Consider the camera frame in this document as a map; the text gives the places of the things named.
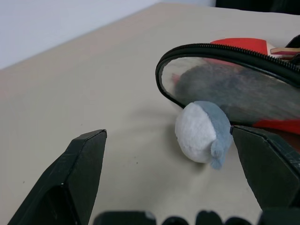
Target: table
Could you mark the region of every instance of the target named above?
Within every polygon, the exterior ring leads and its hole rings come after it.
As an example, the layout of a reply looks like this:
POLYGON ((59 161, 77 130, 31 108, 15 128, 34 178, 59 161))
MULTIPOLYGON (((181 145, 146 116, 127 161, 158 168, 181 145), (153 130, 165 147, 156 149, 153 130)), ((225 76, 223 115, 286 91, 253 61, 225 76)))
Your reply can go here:
POLYGON ((300 17, 156 4, 0 71, 0 223, 80 134, 107 129, 90 224, 105 210, 149 210, 158 224, 203 209, 252 223, 260 207, 233 146, 221 171, 189 161, 174 134, 180 109, 163 97, 155 66, 173 47, 230 37, 284 46, 300 17))

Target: plush toy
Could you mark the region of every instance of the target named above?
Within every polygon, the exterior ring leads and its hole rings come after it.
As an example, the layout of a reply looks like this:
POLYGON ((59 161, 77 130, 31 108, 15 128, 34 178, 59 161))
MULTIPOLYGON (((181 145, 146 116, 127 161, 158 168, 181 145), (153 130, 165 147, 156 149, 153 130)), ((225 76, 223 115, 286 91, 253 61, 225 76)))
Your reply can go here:
POLYGON ((175 134, 183 153, 199 163, 210 163, 214 169, 223 165, 233 138, 230 122, 214 103, 196 101, 188 104, 178 116, 175 134))

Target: zipper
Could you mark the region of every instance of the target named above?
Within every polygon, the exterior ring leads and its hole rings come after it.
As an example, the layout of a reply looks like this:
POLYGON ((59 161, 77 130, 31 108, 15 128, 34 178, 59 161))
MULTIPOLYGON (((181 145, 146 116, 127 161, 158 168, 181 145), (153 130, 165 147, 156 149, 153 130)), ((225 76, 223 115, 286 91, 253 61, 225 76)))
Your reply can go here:
POLYGON ((165 53, 163 55, 163 57, 161 58, 160 62, 165 60, 166 58, 168 58, 169 55, 174 53, 174 52, 177 52, 177 51, 180 51, 180 50, 187 50, 187 49, 190 49, 190 48, 203 48, 203 47, 239 52, 239 53, 242 53, 242 54, 245 54, 245 55, 249 55, 249 56, 259 58, 259 59, 270 61, 274 64, 279 65, 279 66, 285 67, 285 68, 287 68, 287 69, 289 69, 293 72, 300 73, 300 69, 296 65, 294 65, 294 64, 292 64, 288 61, 283 61, 279 58, 275 58, 273 56, 261 54, 259 52, 254 52, 254 51, 244 49, 244 48, 238 48, 238 47, 233 47, 233 46, 229 46, 229 45, 211 44, 211 43, 198 43, 198 44, 188 44, 188 45, 178 46, 176 48, 173 48, 173 49, 169 50, 167 53, 165 53))

